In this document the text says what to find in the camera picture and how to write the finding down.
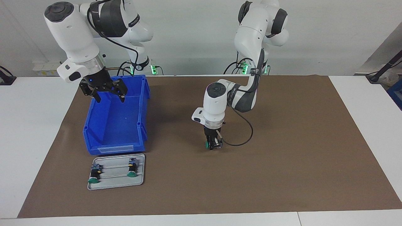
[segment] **green cap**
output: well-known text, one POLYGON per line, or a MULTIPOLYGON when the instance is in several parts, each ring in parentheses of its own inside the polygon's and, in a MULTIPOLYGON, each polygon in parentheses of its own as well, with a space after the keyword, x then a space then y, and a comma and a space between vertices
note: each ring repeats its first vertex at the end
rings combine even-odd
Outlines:
POLYGON ((88 180, 88 183, 90 183, 90 184, 96 184, 96 183, 98 183, 99 181, 98 181, 98 179, 96 179, 96 178, 90 178, 89 180, 88 180))
POLYGON ((134 173, 134 172, 129 172, 129 173, 127 174, 127 177, 136 177, 136 176, 137 176, 137 174, 134 173))

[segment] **blue bin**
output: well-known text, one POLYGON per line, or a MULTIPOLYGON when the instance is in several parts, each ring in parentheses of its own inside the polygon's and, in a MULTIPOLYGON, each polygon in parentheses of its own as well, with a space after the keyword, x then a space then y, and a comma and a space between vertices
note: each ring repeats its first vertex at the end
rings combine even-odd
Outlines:
POLYGON ((145 115, 150 97, 144 75, 121 78, 128 92, 122 103, 117 95, 98 92, 101 101, 92 99, 84 126, 86 148, 91 155, 141 152, 147 140, 145 115))

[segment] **green indicator light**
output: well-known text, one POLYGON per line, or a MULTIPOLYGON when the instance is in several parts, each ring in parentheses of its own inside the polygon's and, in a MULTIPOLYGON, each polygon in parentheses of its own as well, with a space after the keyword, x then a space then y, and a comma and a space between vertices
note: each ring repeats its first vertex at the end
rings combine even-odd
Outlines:
POLYGON ((248 65, 245 64, 242 68, 242 74, 246 74, 247 73, 247 69, 248 69, 248 65))
POLYGON ((155 66, 151 65, 152 74, 157 74, 158 71, 156 70, 155 66))

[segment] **brown mat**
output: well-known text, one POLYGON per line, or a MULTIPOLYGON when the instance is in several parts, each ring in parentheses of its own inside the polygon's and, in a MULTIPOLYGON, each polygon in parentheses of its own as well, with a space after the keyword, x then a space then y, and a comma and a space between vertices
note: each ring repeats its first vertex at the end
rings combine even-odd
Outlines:
MULTIPOLYGON (((253 139, 208 151, 191 115, 216 80, 149 78, 145 181, 96 191, 86 188, 95 156, 82 137, 90 99, 79 90, 18 217, 402 208, 328 77, 263 77, 244 114, 253 139)), ((247 124, 226 112, 222 134, 244 141, 247 124)))

